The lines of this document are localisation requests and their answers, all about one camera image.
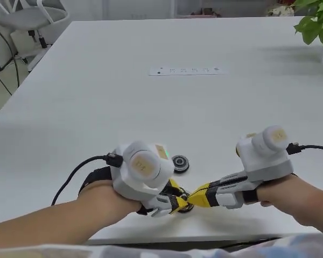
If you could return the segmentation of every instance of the floor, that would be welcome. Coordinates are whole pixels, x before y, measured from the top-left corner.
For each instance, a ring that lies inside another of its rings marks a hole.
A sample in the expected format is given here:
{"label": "floor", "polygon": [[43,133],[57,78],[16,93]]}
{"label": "floor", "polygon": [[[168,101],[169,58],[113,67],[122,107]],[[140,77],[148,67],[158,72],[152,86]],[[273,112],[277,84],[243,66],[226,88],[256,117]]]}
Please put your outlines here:
{"label": "floor", "polygon": [[[28,76],[27,65],[22,60],[17,60],[20,84]],[[16,69],[13,62],[8,64],[3,71],[0,71],[0,79],[6,84],[8,90],[13,94],[17,90]],[[9,100],[10,94],[6,91],[0,82],[0,109]]]}

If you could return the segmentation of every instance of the forearm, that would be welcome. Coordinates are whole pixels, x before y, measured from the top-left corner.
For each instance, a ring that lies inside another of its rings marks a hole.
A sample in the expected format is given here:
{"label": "forearm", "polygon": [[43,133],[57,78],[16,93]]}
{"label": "forearm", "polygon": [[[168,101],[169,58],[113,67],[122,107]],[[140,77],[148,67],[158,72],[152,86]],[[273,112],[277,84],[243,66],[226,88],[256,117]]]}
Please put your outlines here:
{"label": "forearm", "polygon": [[307,211],[307,224],[323,232],[323,191],[320,191],[311,202]]}
{"label": "forearm", "polygon": [[75,200],[0,223],[0,248],[42,243],[81,244],[110,225],[91,203]]}

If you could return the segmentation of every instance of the cloth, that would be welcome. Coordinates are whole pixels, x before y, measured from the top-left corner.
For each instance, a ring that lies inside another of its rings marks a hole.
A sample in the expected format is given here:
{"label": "cloth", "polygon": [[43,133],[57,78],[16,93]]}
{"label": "cloth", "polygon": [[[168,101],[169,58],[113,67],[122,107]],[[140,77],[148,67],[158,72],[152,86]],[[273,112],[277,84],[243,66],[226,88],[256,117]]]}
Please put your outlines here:
{"label": "cloth", "polygon": [[0,258],[311,258],[323,257],[323,234],[298,235],[229,253],[221,249],[146,250],[116,246],[42,245],[0,250]]}

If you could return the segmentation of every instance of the white table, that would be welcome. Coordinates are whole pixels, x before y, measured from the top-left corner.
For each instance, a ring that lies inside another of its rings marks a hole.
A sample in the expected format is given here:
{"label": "white table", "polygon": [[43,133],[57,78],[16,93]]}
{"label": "white table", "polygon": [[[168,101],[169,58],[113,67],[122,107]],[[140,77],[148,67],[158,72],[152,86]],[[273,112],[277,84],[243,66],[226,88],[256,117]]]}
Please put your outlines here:
{"label": "white table", "polygon": [[[323,145],[320,44],[294,36],[299,18],[74,22],[0,112],[0,221],[50,205],[81,161],[142,139],[189,158],[188,190],[241,171],[241,135],[282,125]],[[212,67],[216,76],[148,76],[151,67]],[[323,151],[292,157],[323,189]],[[59,198],[76,198],[83,168]],[[315,232],[260,205],[131,214],[91,243],[240,240]]]}

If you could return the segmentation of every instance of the wrist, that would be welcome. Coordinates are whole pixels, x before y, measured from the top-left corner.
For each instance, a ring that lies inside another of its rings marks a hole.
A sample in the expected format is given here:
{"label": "wrist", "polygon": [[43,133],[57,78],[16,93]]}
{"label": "wrist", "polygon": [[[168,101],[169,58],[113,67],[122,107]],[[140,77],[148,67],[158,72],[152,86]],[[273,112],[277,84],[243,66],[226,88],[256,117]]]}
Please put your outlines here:
{"label": "wrist", "polygon": [[323,191],[317,189],[307,209],[308,226],[313,226],[323,232]]}

